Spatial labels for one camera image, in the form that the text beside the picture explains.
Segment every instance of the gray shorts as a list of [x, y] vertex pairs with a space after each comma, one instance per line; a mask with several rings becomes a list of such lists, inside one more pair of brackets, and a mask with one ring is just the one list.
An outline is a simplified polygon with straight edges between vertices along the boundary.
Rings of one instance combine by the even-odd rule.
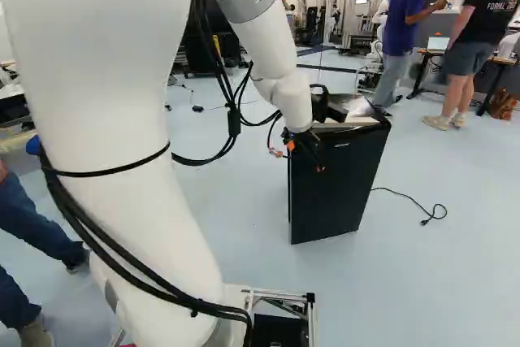
[[444, 55], [442, 69], [449, 75], [474, 75], [495, 48], [488, 42], [455, 42]]

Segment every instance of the metal frame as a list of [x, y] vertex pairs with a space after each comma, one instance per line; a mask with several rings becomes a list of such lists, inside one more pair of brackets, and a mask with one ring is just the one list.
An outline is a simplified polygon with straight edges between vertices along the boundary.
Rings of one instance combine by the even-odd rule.
[[[245, 295], [244, 309], [249, 313], [253, 312], [254, 307], [260, 301], [264, 301], [299, 319], [305, 320], [307, 322], [309, 347], [317, 347], [318, 316], [313, 293], [291, 293], [260, 288], [243, 288], [240, 292]], [[108, 347], [119, 347], [125, 333], [126, 332], [120, 328], [118, 333], [110, 341]]]

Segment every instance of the black t-shirt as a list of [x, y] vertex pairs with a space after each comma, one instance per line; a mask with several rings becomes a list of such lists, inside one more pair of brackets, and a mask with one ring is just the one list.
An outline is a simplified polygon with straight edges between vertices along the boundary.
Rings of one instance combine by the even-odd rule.
[[457, 41], [498, 45], [517, 10], [518, 0], [465, 0], [464, 6], [475, 9]]

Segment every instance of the man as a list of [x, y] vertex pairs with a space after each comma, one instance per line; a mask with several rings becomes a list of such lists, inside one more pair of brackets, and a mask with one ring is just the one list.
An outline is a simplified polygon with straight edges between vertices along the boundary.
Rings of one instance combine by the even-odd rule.
[[[0, 229], [63, 262], [69, 273], [88, 264], [89, 254], [79, 241], [67, 237], [59, 225], [36, 212], [18, 177], [0, 160]], [[14, 328], [22, 347], [53, 347], [44, 329], [41, 307], [32, 304], [0, 266], [0, 321]]]
[[390, 9], [383, 36], [383, 75], [379, 79], [374, 106], [386, 113], [386, 108], [401, 99], [394, 98], [397, 81], [402, 78], [414, 47], [417, 23], [433, 11], [442, 10], [448, 0], [438, 0], [425, 8], [426, 0], [388, 0]]
[[505, 35], [505, 30], [518, 8], [518, 0], [465, 0], [453, 25], [444, 56], [443, 69], [448, 74], [446, 100], [439, 116], [426, 116], [422, 121], [439, 130], [449, 124], [461, 128], [473, 97], [473, 78]]

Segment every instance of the brown bag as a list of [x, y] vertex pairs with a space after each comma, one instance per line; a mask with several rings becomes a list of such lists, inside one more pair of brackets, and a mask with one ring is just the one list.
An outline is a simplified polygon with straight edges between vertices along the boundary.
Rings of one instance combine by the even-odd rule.
[[502, 88], [493, 96], [490, 102], [489, 114], [493, 118], [510, 121], [516, 105], [517, 100], [513, 95], [507, 93], [505, 88]]

